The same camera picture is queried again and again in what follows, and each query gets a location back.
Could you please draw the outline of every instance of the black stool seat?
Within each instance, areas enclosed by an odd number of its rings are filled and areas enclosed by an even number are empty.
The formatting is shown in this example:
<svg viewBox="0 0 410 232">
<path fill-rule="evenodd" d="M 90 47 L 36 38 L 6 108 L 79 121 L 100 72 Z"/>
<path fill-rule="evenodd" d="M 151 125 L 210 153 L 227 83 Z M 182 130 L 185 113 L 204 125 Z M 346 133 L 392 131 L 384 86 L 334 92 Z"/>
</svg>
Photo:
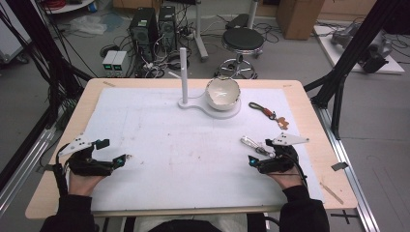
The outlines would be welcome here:
<svg viewBox="0 0 410 232">
<path fill-rule="evenodd" d="M 235 50 L 256 50 L 264 43 L 263 37 L 248 28 L 232 28 L 223 33 L 222 43 Z"/>
</svg>

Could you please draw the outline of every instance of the keychain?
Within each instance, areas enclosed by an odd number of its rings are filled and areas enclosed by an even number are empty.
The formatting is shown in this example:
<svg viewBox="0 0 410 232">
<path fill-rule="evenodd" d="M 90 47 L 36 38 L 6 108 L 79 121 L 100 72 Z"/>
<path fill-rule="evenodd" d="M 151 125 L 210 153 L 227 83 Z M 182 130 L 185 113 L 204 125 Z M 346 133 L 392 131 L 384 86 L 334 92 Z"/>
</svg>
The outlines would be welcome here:
<svg viewBox="0 0 410 232">
<path fill-rule="evenodd" d="M 288 122 L 286 122 L 286 119 L 284 117 L 279 117 L 277 118 L 277 114 L 274 112 L 272 112 L 271 110 L 269 110 L 268 108 L 263 107 L 260 104 L 257 104 L 255 102 L 250 102 L 249 103 L 249 107 L 253 108 L 253 109 L 258 109 L 260 111 L 262 111 L 263 114 L 265 114 L 270 120 L 275 120 L 278 123 L 278 126 L 282 129 L 282 130 L 287 130 L 287 126 L 289 125 Z"/>
</svg>

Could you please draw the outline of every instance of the human hand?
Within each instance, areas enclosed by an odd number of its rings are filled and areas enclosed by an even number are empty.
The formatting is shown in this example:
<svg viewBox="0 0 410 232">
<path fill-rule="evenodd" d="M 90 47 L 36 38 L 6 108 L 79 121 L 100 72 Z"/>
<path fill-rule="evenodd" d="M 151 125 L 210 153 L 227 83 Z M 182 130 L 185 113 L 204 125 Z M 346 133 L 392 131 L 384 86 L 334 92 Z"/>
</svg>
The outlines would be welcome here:
<svg viewBox="0 0 410 232">
<path fill-rule="evenodd" d="M 282 189 L 301 186 L 303 184 L 301 176 L 295 166 L 285 172 L 271 172 L 266 175 L 274 179 Z"/>
<path fill-rule="evenodd" d="M 90 196 L 104 176 L 79 176 L 70 172 L 69 194 Z"/>
</svg>

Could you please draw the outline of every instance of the computer tower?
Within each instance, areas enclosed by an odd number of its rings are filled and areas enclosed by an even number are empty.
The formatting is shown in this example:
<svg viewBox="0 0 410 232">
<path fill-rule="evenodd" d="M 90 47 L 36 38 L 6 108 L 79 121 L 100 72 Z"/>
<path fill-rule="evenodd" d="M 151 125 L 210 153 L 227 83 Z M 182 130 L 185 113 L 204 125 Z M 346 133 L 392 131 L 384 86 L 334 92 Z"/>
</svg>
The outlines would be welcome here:
<svg viewBox="0 0 410 232">
<path fill-rule="evenodd" d="M 158 16 L 162 51 L 170 52 L 177 49 L 175 7 L 162 6 Z"/>
<path fill-rule="evenodd" d="M 136 44 L 137 55 L 147 62 L 153 62 L 156 54 L 156 44 L 159 39 L 158 25 L 154 8 L 137 8 L 130 27 L 132 43 Z"/>
</svg>

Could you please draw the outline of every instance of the floor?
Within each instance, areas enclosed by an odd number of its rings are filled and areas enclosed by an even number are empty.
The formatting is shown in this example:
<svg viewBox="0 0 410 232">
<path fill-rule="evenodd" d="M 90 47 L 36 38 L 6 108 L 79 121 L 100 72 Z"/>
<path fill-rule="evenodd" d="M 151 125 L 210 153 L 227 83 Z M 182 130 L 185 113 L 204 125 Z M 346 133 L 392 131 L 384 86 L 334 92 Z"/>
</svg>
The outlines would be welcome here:
<svg viewBox="0 0 410 232">
<path fill-rule="evenodd" d="M 56 18 L 61 27 L 71 19 L 88 15 L 86 11 L 64 14 Z M 67 39 L 97 76 L 104 76 L 100 50 L 105 45 L 119 43 L 127 36 L 129 19 L 124 14 L 98 12 L 109 23 L 103 36 L 74 32 Z M 276 27 L 273 18 L 258 17 L 255 23 Z M 194 43 L 190 43 L 189 78 L 212 78 L 221 61 L 234 55 L 221 47 L 220 35 L 224 23 L 219 17 L 203 19 L 208 61 L 201 63 Z M 408 38 L 402 38 L 408 44 Z M 285 40 L 281 33 L 272 31 L 258 58 L 247 57 L 259 79 L 297 79 L 304 85 L 327 74 L 332 66 L 317 38 L 307 41 Z M 399 50 L 410 54 L 410 48 Z M 78 59 L 71 48 L 68 51 L 73 64 L 93 75 Z M 410 62 L 408 56 L 392 52 L 396 61 Z M 340 119 L 340 136 L 351 160 L 366 199 L 376 218 L 380 231 L 410 230 L 410 65 L 402 63 L 405 74 L 364 74 L 352 72 L 345 83 Z M 173 78 L 165 74 L 163 78 Z M 317 90 L 307 94 L 313 97 Z M 13 62 L 0 70 L 0 169 L 2 170 L 21 142 L 47 108 L 47 84 L 31 62 L 27 65 Z M 44 162 L 50 153 L 44 156 Z M 24 212 L 42 174 L 33 171 L 6 213 L 0 218 L 0 231 L 39 231 L 43 222 L 25 218 Z M 342 211 L 328 212 L 332 231 L 364 231 L 356 217 L 334 217 Z M 346 214 L 356 215 L 354 210 Z M 103 227 L 103 218 L 97 223 Z M 110 220 L 107 231 L 119 231 L 120 218 Z M 278 231 L 271 225 L 271 231 Z"/>
</svg>

